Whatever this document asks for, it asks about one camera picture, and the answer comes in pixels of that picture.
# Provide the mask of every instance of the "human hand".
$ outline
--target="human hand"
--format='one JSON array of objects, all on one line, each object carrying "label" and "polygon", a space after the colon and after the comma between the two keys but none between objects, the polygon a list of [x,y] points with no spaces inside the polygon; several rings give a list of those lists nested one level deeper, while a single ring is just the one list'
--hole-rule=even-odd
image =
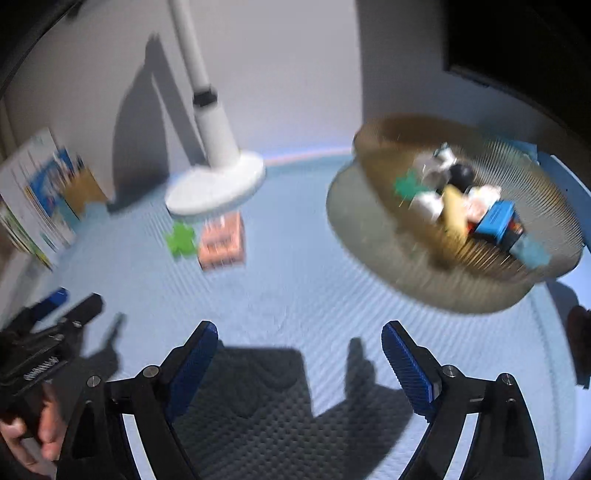
[{"label": "human hand", "polygon": [[[54,388],[45,383],[43,390],[45,393],[44,406],[41,411],[38,436],[42,442],[41,454],[43,458],[54,462],[60,457],[61,444],[66,435],[66,424],[61,417]],[[22,419],[14,419],[10,424],[0,420],[0,434],[4,437],[15,458],[31,472],[43,473],[43,466],[21,445],[21,439],[26,432],[27,427]]]}]

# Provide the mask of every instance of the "white wall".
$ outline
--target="white wall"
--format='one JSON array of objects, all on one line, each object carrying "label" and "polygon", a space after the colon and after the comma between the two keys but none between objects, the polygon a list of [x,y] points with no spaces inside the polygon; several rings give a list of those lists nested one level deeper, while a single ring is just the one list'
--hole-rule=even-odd
[{"label": "white wall", "polygon": [[[410,111],[537,141],[563,158],[589,162],[585,150],[533,108],[441,70],[438,0],[358,1],[359,7],[355,0],[192,0],[210,77],[241,147],[267,157],[346,148],[364,118]],[[93,167],[109,195],[121,174],[113,157],[118,164],[129,157],[128,170],[138,177],[162,156],[169,156],[170,171],[185,169],[190,142],[179,139],[187,131],[179,137],[163,105],[153,105],[149,115],[142,110],[142,98],[148,103],[154,95],[154,80],[141,74],[152,34],[160,36],[183,96],[184,112],[173,116],[192,122],[167,2],[103,0],[77,21],[55,26],[17,73],[6,95],[17,140],[49,126]],[[133,139],[114,151],[122,112],[126,121],[115,144],[126,128]],[[155,144],[160,116],[165,150]]]}]

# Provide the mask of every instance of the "dark object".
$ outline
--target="dark object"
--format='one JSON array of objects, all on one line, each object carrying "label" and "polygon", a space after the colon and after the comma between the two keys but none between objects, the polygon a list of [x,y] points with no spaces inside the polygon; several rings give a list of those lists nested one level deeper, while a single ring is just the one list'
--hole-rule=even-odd
[{"label": "dark object", "polygon": [[509,222],[507,226],[507,230],[505,231],[505,235],[503,236],[499,247],[503,252],[508,252],[511,250],[513,245],[517,243],[517,240],[521,238],[521,235],[525,234],[525,228],[519,219],[519,216],[514,213],[513,218]]},{"label": "dark object", "polygon": [[[441,367],[399,322],[384,327],[382,344],[415,411],[430,422],[401,479],[444,478],[469,413],[479,413],[479,420],[462,478],[543,479],[533,425],[511,375],[493,382],[464,377],[451,365]],[[124,414],[135,416],[158,480],[199,478],[171,423],[187,410],[217,345],[215,325],[201,322],[160,367],[151,365],[135,378],[114,382],[90,377],[68,426],[57,480],[139,480]]]},{"label": "dark object", "polygon": [[86,0],[80,0],[79,2],[75,3],[67,13],[68,19],[75,20],[76,18],[78,18],[80,10],[84,6],[85,2]]},{"label": "dark object", "polygon": [[168,179],[165,114],[173,124],[189,163],[192,166],[207,165],[162,40],[151,35],[146,43],[144,64],[135,75],[117,114],[112,156],[115,201],[107,205],[110,213],[128,208]]},{"label": "dark object", "polygon": [[401,479],[443,479],[470,413],[478,413],[478,422],[460,478],[544,478],[534,426],[512,375],[479,380],[442,367],[400,322],[384,326],[382,346],[413,409],[429,422]]},{"label": "dark object", "polygon": [[[574,0],[446,0],[446,69],[544,110],[591,144],[591,34]],[[590,186],[586,164],[563,159]]]},{"label": "dark object", "polygon": [[0,98],[39,39],[81,4],[76,0],[5,0],[0,4]]},{"label": "dark object", "polygon": [[197,473],[171,423],[185,412],[217,349],[217,330],[201,322],[184,346],[160,367],[135,378],[102,382],[91,377],[68,425],[57,480],[139,480],[123,414],[132,414],[158,480],[192,480]]},{"label": "dark object", "polygon": [[474,185],[476,173],[470,165],[456,163],[449,168],[449,173],[451,177],[448,183],[462,193],[466,193],[466,190]]},{"label": "dark object", "polygon": [[[23,309],[0,332],[0,417],[7,422],[22,418],[37,441],[43,409],[41,383],[75,359],[85,326],[103,309],[102,298],[95,293],[65,313],[55,326],[31,333],[37,322],[66,300],[67,291],[59,289],[37,305]],[[0,437],[0,478],[44,477],[20,465]]]},{"label": "dark object", "polygon": [[217,92],[211,88],[202,92],[197,92],[193,96],[193,105],[203,108],[209,105],[217,103]]},{"label": "dark object", "polygon": [[581,305],[573,307],[567,316],[566,336],[577,383],[588,390],[591,381],[591,312]]}]

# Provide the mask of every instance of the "green toy piece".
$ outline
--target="green toy piece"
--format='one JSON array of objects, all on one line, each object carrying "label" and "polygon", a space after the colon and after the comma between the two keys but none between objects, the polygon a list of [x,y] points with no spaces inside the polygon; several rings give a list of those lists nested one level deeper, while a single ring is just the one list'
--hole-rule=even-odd
[{"label": "green toy piece", "polygon": [[195,230],[180,222],[175,222],[173,225],[173,233],[166,236],[168,249],[174,257],[178,257],[179,255],[184,257],[196,255],[197,251],[195,249],[194,240]]},{"label": "green toy piece", "polygon": [[400,195],[403,200],[412,200],[417,193],[422,192],[430,192],[430,189],[417,180],[412,170],[409,170],[405,177],[398,178],[394,182],[394,193]]}]

